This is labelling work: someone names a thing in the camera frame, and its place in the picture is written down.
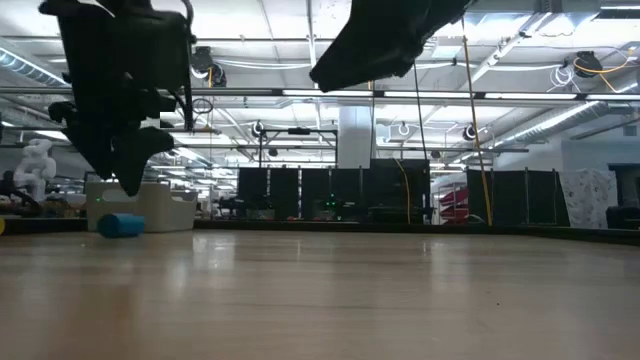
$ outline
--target blue foam roller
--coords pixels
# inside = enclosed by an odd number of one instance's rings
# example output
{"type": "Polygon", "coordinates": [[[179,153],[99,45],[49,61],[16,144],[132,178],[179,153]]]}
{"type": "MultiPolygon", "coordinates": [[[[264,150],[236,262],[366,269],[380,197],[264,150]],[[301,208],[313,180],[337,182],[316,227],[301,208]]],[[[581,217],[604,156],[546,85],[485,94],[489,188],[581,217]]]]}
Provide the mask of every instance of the blue foam roller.
{"type": "Polygon", "coordinates": [[[108,214],[98,220],[98,233],[109,238],[135,237],[144,232],[144,217],[131,214],[108,214]]]}

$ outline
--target white bin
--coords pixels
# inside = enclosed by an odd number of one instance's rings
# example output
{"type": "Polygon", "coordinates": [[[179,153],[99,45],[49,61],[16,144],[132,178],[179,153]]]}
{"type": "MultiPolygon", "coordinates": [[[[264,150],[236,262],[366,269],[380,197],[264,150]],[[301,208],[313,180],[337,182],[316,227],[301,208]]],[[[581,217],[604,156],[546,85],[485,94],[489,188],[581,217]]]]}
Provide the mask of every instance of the white bin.
{"type": "Polygon", "coordinates": [[[196,199],[174,198],[168,185],[143,183],[137,196],[129,198],[119,184],[90,182],[86,184],[87,223],[96,231],[102,216],[127,213],[144,216],[144,231],[162,233],[193,229],[196,199]]]}

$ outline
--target humanoid robot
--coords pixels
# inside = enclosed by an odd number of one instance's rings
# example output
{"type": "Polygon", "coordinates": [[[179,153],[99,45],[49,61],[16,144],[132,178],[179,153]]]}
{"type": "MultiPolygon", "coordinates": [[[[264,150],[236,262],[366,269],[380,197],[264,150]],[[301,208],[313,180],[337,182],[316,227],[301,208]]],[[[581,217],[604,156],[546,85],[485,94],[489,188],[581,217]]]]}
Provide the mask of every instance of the humanoid robot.
{"type": "Polygon", "coordinates": [[[45,139],[33,139],[22,150],[24,157],[13,173],[17,188],[25,187],[36,202],[44,201],[47,181],[56,176],[56,161],[49,157],[53,144],[45,139]]]}

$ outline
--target ceiling light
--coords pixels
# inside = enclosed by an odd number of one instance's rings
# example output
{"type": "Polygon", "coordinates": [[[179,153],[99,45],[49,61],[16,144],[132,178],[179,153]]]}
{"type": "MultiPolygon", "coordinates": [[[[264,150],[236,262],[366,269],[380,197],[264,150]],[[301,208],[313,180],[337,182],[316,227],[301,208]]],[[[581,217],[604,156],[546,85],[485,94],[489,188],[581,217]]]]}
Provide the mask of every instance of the ceiling light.
{"type": "Polygon", "coordinates": [[[464,172],[463,170],[431,170],[432,174],[457,174],[457,173],[462,173],[464,172]]]}
{"type": "Polygon", "coordinates": [[[43,135],[43,136],[46,136],[46,137],[50,137],[50,138],[53,138],[53,139],[69,141],[69,139],[67,139],[67,137],[63,133],[61,133],[60,131],[38,130],[35,133],[43,135]]]}
{"type": "Polygon", "coordinates": [[[373,91],[340,90],[323,93],[320,90],[283,90],[284,96],[344,96],[344,97],[371,97],[373,91]]]}
{"type": "Polygon", "coordinates": [[[640,10],[640,5],[601,6],[601,10],[640,10]]]}
{"type": "Polygon", "coordinates": [[[184,170],[185,169],[184,166],[160,166],[160,165],[154,165],[151,168],[156,170],[184,170]]]}
{"type": "Polygon", "coordinates": [[[402,122],[402,125],[398,127],[398,133],[402,136],[409,135],[409,127],[407,126],[407,123],[405,123],[404,121],[402,122]]]}
{"type": "Polygon", "coordinates": [[[640,95],[635,94],[594,94],[588,95],[587,100],[603,100],[603,101],[638,101],[640,95]]]}
{"type": "MultiPolygon", "coordinates": [[[[401,97],[401,98],[415,98],[415,91],[385,91],[385,97],[401,97]]],[[[418,96],[425,99],[446,99],[446,98],[454,98],[454,99],[468,99],[469,93],[464,92],[436,92],[436,91],[421,91],[418,93],[418,96]]]]}
{"type": "Polygon", "coordinates": [[[576,94],[487,93],[485,99],[505,100],[573,100],[576,94]]]}

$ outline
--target fluorescent light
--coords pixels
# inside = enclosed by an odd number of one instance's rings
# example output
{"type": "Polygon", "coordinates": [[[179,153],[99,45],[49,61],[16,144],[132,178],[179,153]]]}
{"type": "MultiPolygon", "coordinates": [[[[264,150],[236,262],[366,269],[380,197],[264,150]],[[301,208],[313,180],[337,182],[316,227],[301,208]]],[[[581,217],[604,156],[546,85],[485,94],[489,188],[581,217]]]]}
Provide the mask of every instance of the fluorescent light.
{"type": "Polygon", "coordinates": [[[463,170],[431,170],[432,174],[457,174],[464,172],[463,170]]]}
{"type": "Polygon", "coordinates": [[[159,165],[154,165],[151,168],[152,169],[156,169],[156,170],[184,170],[184,169],[186,169],[184,166],[159,166],[159,165]]]}
{"type": "Polygon", "coordinates": [[[543,122],[542,124],[539,124],[538,126],[535,126],[535,127],[531,128],[531,129],[529,129],[529,131],[531,131],[533,129],[538,129],[538,128],[540,130],[546,130],[546,129],[550,128],[550,127],[556,126],[559,123],[567,120],[568,118],[572,117],[573,115],[575,115],[575,114],[577,114],[579,112],[582,112],[584,110],[587,110],[587,109],[589,109],[589,108],[591,108],[591,107],[593,107],[593,106],[595,106],[595,105],[597,105],[599,103],[600,103],[599,101],[588,102],[588,103],[586,103],[586,104],[584,104],[582,106],[579,106],[579,107],[577,107],[577,108],[575,108],[573,110],[569,110],[569,111],[567,111],[566,113],[564,113],[562,115],[559,115],[559,116],[556,116],[556,117],[554,117],[552,119],[549,119],[549,120],[543,122]]]}
{"type": "Polygon", "coordinates": [[[351,96],[351,97],[371,97],[373,91],[340,90],[323,93],[320,90],[283,90],[285,96],[351,96]]]}
{"type": "Polygon", "coordinates": [[[189,160],[196,161],[196,160],[199,160],[199,159],[204,159],[204,157],[202,157],[202,156],[200,156],[200,155],[196,154],[195,152],[193,152],[193,151],[191,151],[191,150],[189,150],[189,149],[185,149],[185,148],[177,148],[177,149],[174,149],[174,151],[175,151],[178,155],[180,155],[180,156],[182,156],[182,157],[184,157],[184,158],[187,158],[187,159],[189,159],[189,160]]]}
{"type": "Polygon", "coordinates": [[[587,100],[603,100],[603,101],[637,101],[640,95],[634,94],[596,94],[587,96],[587,100]]]}
{"type": "Polygon", "coordinates": [[[640,10],[640,5],[601,6],[601,10],[640,10]]]}
{"type": "Polygon", "coordinates": [[[485,99],[507,100],[573,100],[576,94],[487,93],[485,99]]]}
{"type": "Polygon", "coordinates": [[[69,139],[67,139],[67,137],[63,133],[61,133],[60,131],[38,130],[35,133],[43,135],[43,136],[46,136],[46,137],[50,137],[50,138],[53,138],[53,139],[69,141],[69,139]]]}
{"type": "MultiPolygon", "coordinates": [[[[420,91],[418,95],[421,98],[425,99],[446,99],[446,98],[454,98],[454,99],[468,99],[469,93],[464,92],[436,92],[436,91],[420,91]]],[[[401,97],[401,98],[415,98],[415,91],[385,91],[385,97],[401,97]]]]}

